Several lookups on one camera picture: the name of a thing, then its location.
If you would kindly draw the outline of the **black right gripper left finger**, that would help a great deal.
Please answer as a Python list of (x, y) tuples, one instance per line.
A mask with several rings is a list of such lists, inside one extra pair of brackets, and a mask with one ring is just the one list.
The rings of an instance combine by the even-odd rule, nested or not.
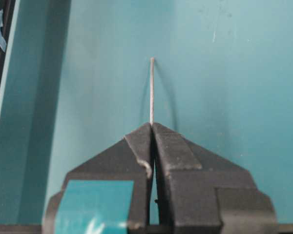
[(45, 234), (145, 234), (152, 187), (149, 123), (68, 172), (48, 203)]

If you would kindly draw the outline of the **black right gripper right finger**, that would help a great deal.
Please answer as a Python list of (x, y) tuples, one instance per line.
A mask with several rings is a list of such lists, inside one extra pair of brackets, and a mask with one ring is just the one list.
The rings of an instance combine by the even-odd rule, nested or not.
[(250, 172), (154, 123), (159, 220), (174, 234), (275, 234), (271, 199)]

